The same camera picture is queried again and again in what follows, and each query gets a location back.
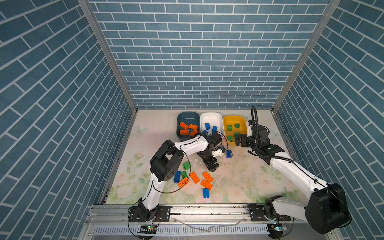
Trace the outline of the orange lego brick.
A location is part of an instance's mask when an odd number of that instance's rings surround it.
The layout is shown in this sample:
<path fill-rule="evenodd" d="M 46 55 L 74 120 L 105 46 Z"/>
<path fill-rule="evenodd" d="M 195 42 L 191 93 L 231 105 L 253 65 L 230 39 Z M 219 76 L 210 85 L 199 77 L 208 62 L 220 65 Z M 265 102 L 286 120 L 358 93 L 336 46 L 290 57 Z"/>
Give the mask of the orange lego brick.
<path fill-rule="evenodd" d="M 187 124 L 185 124 L 184 122 L 179 123 L 179 125 L 184 130 L 187 130 L 189 128 L 189 126 Z"/>

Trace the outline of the blue lego bottom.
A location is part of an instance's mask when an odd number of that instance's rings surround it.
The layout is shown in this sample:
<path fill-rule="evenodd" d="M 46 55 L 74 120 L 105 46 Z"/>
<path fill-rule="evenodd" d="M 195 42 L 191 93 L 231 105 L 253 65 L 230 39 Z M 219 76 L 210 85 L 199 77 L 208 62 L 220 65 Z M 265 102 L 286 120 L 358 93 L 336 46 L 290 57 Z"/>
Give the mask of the blue lego bottom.
<path fill-rule="evenodd" d="M 203 197 L 204 199 L 208 199 L 210 197 L 210 190 L 207 188 L 203 189 Z"/>

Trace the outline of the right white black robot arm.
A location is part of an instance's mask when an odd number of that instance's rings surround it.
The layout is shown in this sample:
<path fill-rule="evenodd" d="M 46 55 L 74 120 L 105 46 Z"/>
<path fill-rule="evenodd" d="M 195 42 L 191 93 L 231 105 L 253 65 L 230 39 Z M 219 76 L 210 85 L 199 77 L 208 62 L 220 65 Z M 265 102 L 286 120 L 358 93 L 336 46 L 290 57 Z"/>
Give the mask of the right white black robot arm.
<path fill-rule="evenodd" d="M 320 234 L 346 227 L 352 222 L 344 189 L 338 184 L 329 184 L 318 178 L 291 159 L 280 146 L 271 144 L 265 126 L 250 126 L 247 134 L 236 134 L 234 138 L 236 146 L 250 148 L 251 155 L 279 170 L 308 199 L 295 201 L 282 195 L 270 197 L 265 200 L 264 206 L 267 219 L 293 217 L 309 223 Z"/>

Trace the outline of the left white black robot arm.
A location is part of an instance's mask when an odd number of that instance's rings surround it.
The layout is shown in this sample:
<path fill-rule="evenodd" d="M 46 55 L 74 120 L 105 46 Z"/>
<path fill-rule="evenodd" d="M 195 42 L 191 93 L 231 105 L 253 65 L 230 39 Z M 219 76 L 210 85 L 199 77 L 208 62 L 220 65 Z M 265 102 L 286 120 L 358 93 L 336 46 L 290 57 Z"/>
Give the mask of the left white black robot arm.
<path fill-rule="evenodd" d="M 221 150 L 222 136 L 214 132 L 210 135 L 202 133 L 195 138 L 173 143 L 165 141 L 150 160 L 151 178 L 145 195 L 139 199 L 138 207 L 142 215 L 150 220 L 160 204 L 160 196 L 166 182 L 174 177 L 184 157 L 198 154 L 210 172 L 218 167 L 216 157 L 224 155 Z"/>

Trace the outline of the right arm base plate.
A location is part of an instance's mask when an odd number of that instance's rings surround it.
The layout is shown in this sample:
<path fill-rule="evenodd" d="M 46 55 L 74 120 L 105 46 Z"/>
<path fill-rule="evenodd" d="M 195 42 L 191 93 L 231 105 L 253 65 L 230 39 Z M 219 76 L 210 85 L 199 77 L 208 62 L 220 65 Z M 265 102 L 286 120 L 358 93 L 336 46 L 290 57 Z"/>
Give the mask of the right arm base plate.
<path fill-rule="evenodd" d="M 270 207 L 265 207 L 265 205 L 262 204 L 249 204 L 246 208 L 252 222 L 288 222 L 292 220 L 291 217 L 278 215 L 274 210 L 271 210 Z"/>

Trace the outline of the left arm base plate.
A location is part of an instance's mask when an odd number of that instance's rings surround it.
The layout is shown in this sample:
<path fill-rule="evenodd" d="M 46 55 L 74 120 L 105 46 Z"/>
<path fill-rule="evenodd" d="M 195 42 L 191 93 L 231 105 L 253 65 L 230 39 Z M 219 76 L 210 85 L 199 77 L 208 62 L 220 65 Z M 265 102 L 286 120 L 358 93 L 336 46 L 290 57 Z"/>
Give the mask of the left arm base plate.
<path fill-rule="evenodd" d="M 170 213 L 170 206 L 157 206 L 150 211 L 143 206 L 134 206 L 130 208 L 128 220 L 133 223 L 169 222 Z"/>

